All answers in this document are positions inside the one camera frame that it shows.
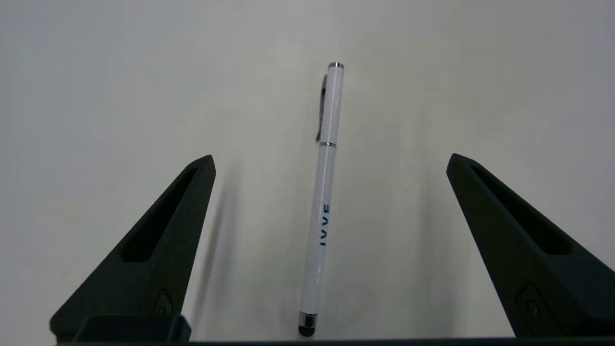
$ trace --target pen barrel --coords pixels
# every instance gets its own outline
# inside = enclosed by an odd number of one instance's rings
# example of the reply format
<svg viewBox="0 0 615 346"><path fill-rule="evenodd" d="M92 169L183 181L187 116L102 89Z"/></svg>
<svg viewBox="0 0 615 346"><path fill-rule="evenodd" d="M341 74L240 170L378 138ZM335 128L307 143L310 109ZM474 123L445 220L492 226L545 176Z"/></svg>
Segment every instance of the pen barrel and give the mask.
<svg viewBox="0 0 615 346"><path fill-rule="evenodd" d="M339 110L342 99L344 68L339 63L331 63L327 70L324 103L322 109L322 126L320 141L337 143L339 128Z"/></svg>
<svg viewBox="0 0 615 346"><path fill-rule="evenodd" d="M316 184L312 200L312 217L307 242L307 258L301 290L301 312L318 313L325 261L325 250L331 224L331 185L335 148L321 145L318 154Z"/></svg>

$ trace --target silver pen cap top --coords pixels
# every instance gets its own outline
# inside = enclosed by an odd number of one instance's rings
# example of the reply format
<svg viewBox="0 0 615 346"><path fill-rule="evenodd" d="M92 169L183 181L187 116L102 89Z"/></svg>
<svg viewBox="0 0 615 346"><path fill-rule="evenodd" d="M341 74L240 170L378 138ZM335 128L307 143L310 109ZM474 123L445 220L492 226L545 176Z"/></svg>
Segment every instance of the silver pen cap top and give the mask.
<svg viewBox="0 0 615 346"><path fill-rule="evenodd" d="M344 64L341 62L332 62L329 64L328 66L329 68L331 67L335 67L335 68L341 68L342 70L344 69Z"/></svg>

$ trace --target black rubber stylus tip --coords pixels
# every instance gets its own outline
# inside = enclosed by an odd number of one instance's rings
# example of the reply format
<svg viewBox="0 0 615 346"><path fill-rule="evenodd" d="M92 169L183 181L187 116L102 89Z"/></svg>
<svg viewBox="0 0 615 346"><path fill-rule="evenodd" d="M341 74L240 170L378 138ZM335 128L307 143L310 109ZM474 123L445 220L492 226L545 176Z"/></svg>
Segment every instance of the black rubber stylus tip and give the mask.
<svg viewBox="0 0 615 346"><path fill-rule="evenodd" d="M316 328L307 328L299 326L299 334L303 335L304 337L311 337L312 335L314 335L315 330Z"/></svg>

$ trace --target printed logo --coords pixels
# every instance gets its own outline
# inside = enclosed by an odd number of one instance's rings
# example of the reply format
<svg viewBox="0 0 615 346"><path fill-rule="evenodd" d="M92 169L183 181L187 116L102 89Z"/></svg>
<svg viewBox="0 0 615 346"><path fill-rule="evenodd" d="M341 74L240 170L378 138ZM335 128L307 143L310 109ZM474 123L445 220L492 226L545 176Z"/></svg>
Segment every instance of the printed logo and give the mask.
<svg viewBox="0 0 615 346"><path fill-rule="evenodd" d="M328 204L323 204L322 206L322 212L323 212L323 216L322 216L322 224L321 229L320 229L320 245L321 246L326 246L327 245L327 228L328 228L328 224L329 224L329 218L328 218L328 214L329 214L329 205Z"/></svg>

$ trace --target screw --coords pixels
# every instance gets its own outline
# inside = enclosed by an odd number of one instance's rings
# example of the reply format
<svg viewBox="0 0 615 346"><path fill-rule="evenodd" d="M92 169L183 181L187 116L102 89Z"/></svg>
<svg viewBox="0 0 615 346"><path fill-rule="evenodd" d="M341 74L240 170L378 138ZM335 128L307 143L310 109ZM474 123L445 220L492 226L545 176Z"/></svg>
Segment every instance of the screw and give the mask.
<svg viewBox="0 0 615 346"><path fill-rule="evenodd" d="M535 301L528 300L528 302L525 305L525 308L530 313L530 315L534 317L538 317L538 305L536 305Z"/></svg>

